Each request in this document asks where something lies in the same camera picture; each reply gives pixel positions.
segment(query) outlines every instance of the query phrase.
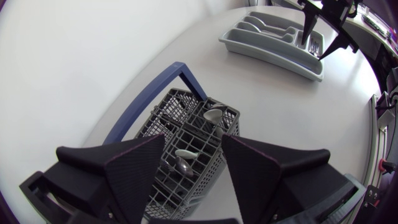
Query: gray cutlery tray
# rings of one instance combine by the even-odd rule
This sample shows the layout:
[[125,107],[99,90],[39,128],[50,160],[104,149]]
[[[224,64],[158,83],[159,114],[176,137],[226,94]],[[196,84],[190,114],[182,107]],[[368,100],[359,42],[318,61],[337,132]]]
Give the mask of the gray cutlery tray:
[[312,31],[301,45],[303,25],[281,17],[249,12],[233,28],[223,34],[219,41],[230,52],[247,55],[298,73],[311,80],[323,80],[323,61],[312,55],[310,40],[319,43],[318,54],[323,53],[324,38]]

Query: white table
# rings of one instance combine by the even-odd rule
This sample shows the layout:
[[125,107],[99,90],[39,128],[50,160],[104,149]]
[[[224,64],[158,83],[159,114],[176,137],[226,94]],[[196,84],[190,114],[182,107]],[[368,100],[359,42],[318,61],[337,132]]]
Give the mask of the white table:
[[[376,77],[364,55],[359,51],[353,54],[350,49],[337,50],[324,59],[325,77],[318,83],[273,64],[228,52],[218,37],[249,11],[304,22],[303,12],[259,6],[234,9],[195,24],[127,85],[98,122],[85,146],[102,144],[133,98],[163,69],[180,61],[188,65],[208,96],[240,110],[242,137],[296,149],[329,149],[333,167],[361,180],[369,149],[368,100],[379,92]],[[326,45],[336,37],[336,32],[323,21],[318,21],[314,30],[325,36]],[[179,79],[169,87],[187,89]],[[141,114],[125,139],[135,136],[150,110],[170,88]],[[225,169],[189,219],[228,217],[241,220],[231,178]]]

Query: cutlery tray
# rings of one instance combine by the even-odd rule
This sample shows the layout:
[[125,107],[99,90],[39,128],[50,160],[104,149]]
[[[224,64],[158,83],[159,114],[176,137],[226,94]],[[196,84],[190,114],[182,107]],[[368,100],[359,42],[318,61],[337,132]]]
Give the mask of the cutlery tray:
[[[145,217],[181,219],[189,216],[226,166],[221,150],[221,139],[215,126],[203,114],[218,101],[207,98],[198,101],[194,94],[171,89],[157,105],[136,138],[165,134],[162,159],[175,172],[159,166],[145,209]],[[227,134],[239,136],[239,112],[228,107],[219,127]],[[194,176],[186,177],[175,166],[177,149],[199,152],[196,159],[187,159]]]
[[323,53],[323,35],[312,31],[304,45],[303,25],[281,17],[249,12],[219,41],[230,52],[273,63],[311,80],[323,80],[324,62],[310,53],[312,40],[318,43],[318,55]]

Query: blue handle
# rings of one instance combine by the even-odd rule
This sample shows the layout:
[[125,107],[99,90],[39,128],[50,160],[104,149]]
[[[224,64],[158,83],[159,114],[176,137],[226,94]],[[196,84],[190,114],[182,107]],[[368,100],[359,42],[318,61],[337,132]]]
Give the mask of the blue handle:
[[127,131],[148,104],[177,76],[189,87],[197,100],[205,101],[207,99],[206,93],[187,65],[182,62],[174,62],[153,79],[130,103],[118,121],[114,124],[103,144],[122,141],[124,135],[126,135]]

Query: wire grid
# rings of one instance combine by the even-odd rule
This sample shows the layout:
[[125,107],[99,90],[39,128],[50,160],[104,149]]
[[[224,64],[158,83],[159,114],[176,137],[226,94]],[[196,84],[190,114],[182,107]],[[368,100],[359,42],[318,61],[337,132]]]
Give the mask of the wire grid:
[[148,118],[135,138],[164,133],[167,145],[197,104],[198,101],[192,93],[171,89],[159,105],[151,111],[152,116]]
[[[198,102],[188,91],[171,89],[160,102],[137,138],[164,133],[166,137],[162,159],[175,172],[158,167],[155,182],[145,210],[145,216],[181,219],[197,207],[196,198],[205,196],[225,167],[221,150],[221,138],[215,126],[203,118],[203,114],[215,103],[211,98]],[[239,135],[239,112],[228,107],[218,125],[225,133]],[[185,177],[175,166],[175,151],[185,149],[200,153],[196,159],[187,160],[193,169],[193,177]]]

